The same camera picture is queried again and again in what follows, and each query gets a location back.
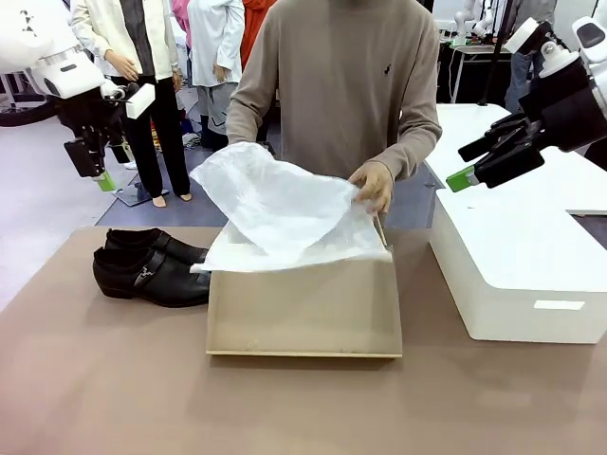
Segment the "person's left hand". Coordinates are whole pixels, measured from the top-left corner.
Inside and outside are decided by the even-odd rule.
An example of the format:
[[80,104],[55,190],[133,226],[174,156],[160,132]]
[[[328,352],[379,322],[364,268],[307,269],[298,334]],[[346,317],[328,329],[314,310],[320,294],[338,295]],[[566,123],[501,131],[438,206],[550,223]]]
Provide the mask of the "person's left hand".
[[358,187],[355,203],[365,204],[375,214],[387,213],[392,202],[394,180],[389,169],[377,161],[361,165],[349,178]]

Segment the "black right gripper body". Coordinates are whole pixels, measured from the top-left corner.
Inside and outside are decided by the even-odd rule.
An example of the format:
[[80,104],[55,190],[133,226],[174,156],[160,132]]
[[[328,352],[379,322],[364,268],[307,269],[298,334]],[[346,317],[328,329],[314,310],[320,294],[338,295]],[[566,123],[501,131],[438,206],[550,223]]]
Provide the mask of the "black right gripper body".
[[572,152],[606,138],[606,117],[595,88],[581,59],[537,78],[520,99],[533,145],[540,150],[554,146]]

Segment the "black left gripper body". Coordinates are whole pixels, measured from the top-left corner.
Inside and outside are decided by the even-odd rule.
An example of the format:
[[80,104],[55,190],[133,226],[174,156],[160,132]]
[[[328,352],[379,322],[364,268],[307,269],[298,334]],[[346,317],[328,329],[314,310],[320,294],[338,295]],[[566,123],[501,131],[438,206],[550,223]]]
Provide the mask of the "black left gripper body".
[[121,119],[124,103],[107,100],[99,89],[89,90],[69,99],[56,99],[57,117],[75,138],[98,143],[119,143],[123,136]]

